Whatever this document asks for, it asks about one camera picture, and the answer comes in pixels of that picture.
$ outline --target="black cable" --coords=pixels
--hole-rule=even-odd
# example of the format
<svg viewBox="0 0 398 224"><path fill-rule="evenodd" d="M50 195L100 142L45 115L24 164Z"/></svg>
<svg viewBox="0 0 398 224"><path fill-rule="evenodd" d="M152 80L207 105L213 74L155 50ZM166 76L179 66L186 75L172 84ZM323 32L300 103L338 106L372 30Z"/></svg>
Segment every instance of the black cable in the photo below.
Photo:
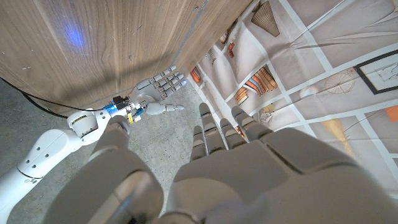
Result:
<svg viewBox="0 0 398 224"><path fill-rule="evenodd" d="M33 105L35 105L38 109L40 109L40 110L42 110L42 111L44 111L44 112L46 112L46 113L49 113L49 114L51 114L51 115L57 116L57 117L59 117L59 118L65 118L65 119L68 118L67 116L60 115L60 114L54 113L53 111L50 111L50 110L45 109L44 107L38 105L38 104L37 104L34 100L32 100L32 98L29 97L28 95L26 95L26 94L23 94L23 95L24 95L24 97L25 97L27 100L29 100L29 102L31 102Z"/></svg>
<svg viewBox="0 0 398 224"><path fill-rule="evenodd" d="M5 82L6 82L8 85L10 85L11 87L13 87L14 89L20 91L23 95L27 95L27 96L36 98L36 99L38 99L38 100L42 100L42 101L47 102L47 103L52 103L52 104L55 104L55 105L64 106L64 107L67 107L67 108L71 108L71 109L75 109L75 110L80 110L80 111L100 111L100 110L102 110L102 108L101 108L101 109L97 109L97 110L86 110L86 109L76 108L76 107L73 107L73 106L63 105L63 104L60 104L60 103L55 103L55 102L52 102L52 101L49 101L49 100L45 100L45 99L43 99L43 98L40 98L40 97L31 95L31 94L29 94L29 93L27 93L27 92L25 92L25 91L22 91L22 90L18 89L18 88L17 88L16 86L14 86L13 84L11 84L11 83L9 83L9 82L7 82L7 81L5 81Z"/></svg>

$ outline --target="drawing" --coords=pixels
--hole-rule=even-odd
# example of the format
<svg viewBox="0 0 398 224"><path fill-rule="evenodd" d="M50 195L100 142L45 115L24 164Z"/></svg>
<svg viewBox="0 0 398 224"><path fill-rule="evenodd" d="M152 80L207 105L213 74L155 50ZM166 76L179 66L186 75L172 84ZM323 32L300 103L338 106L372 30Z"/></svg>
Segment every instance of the drawing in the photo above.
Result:
<svg viewBox="0 0 398 224"><path fill-rule="evenodd" d="M349 68L343 72L337 73L329 77L325 82L325 89L332 94L342 94L350 92L354 85L353 78L355 70Z"/></svg>
<svg viewBox="0 0 398 224"><path fill-rule="evenodd" d="M373 94L398 89L398 50L354 67Z"/></svg>
<svg viewBox="0 0 398 224"><path fill-rule="evenodd" d="M375 72L385 82L388 82L389 80L395 80L398 78L398 62L377 69Z"/></svg>

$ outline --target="yellow component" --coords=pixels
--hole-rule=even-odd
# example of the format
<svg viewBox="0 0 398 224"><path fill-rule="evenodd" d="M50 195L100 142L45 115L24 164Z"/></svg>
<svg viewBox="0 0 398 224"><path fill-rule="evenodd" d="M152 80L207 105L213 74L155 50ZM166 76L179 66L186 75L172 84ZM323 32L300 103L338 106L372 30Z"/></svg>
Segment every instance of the yellow component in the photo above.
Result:
<svg viewBox="0 0 398 224"><path fill-rule="evenodd" d="M132 120L132 115L131 115L131 113L127 114L127 117L129 118L130 124L132 124L133 120Z"/></svg>

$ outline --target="wooden panel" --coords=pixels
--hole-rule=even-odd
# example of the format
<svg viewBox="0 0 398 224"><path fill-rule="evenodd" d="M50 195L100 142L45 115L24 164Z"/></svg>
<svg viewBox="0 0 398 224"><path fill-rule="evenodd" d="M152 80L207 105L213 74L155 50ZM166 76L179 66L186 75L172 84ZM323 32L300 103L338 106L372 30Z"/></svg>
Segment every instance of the wooden panel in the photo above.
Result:
<svg viewBox="0 0 398 224"><path fill-rule="evenodd" d="M250 2L3 0L0 76L47 100L97 108L172 63L189 74Z"/></svg>

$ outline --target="orange object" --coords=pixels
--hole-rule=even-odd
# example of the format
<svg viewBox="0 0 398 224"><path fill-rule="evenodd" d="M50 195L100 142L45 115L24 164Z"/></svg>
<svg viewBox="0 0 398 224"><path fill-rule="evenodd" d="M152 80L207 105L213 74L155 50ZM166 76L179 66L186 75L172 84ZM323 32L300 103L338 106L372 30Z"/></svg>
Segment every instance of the orange object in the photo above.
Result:
<svg viewBox="0 0 398 224"><path fill-rule="evenodd" d="M268 81L268 79L266 78L266 76L263 74L263 72L261 70L259 70L257 72L257 74L262 78L262 81L264 81L264 84L266 85L266 87L268 88L268 90L272 91L274 89L274 86L271 85L271 83Z"/></svg>
<svg viewBox="0 0 398 224"><path fill-rule="evenodd" d="M240 95L244 90L247 90L245 87L241 87L240 89L238 89L238 91L236 92L235 96Z"/></svg>
<svg viewBox="0 0 398 224"><path fill-rule="evenodd" d="M384 109L390 118L391 122L398 121L398 106L392 106L390 108Z"/></svg>
<svg viewBox="0 0 398 224"><path fill-rule="evenodd" d="M274 88L277 88L278 85L276 84L274 77L272 77L272 75L270 73L267 72L267 70L265 68L260 68L260 70L263 72L263 74L266 76L266 79L269 81L269 83L271 83L271 85Z"/></svg>
<svg viewBox="0 0 398 224"><path fill-rule="evenodd" d="M235 47L235 44L234 44L234 42L232 42L232 43L229 44L228 50L229 50L229 51L232 51L232 49L233 49L234 47Z"/></svg>
<svg viewBox="0 0 398 224"><path fill-rule="evenodd" d="M200 82L200 80L201 80L200 72L198 71L198 69L196 67L193 68L193 70L191 71L191 76L196 83Z"/></svg>
<svg viewBox="0 0 398 224"><path fill-rule="evenodd" d="M246 96L246 95L247 95L247 92L248 92L248 90L246 89L246 90L243 91L241 94L235 95L236 101L239 101L239 100L241 100L244 96Z"/></svg>
<svg viewBox="0 0 398 224"><path fill-rule="evenodd" d="M265 93L265 92L267 91L267 90L263 87L263 85L262 85L262 83L261 83L261 81L260 81L259 78L257 78L255 75L253 75L251 78L259 84L259 86L260 86L260 88L261 88L261 91L262 91L263 93Z"/></svg>
<svg viewBox="0 0 398 224"><path fill-rule="evenodd" d="M257 88L257 86L256 86L255 84L253 84L253 83L250 82L250 81L247 81L246 84L247 84L248 86L250 86L251 88L253 88L253 89L257 92L257 94L258 94L259 96L261 96L260 90Z"/></svg>
<svg viewBox="0 0 398 224"><path fill-rule="evenodd" d="M234 48L234 46L235 46L234 42L230 43L228 46L228 53L231 58L234 58L234 53L232 52L232 49Z"/></svg>

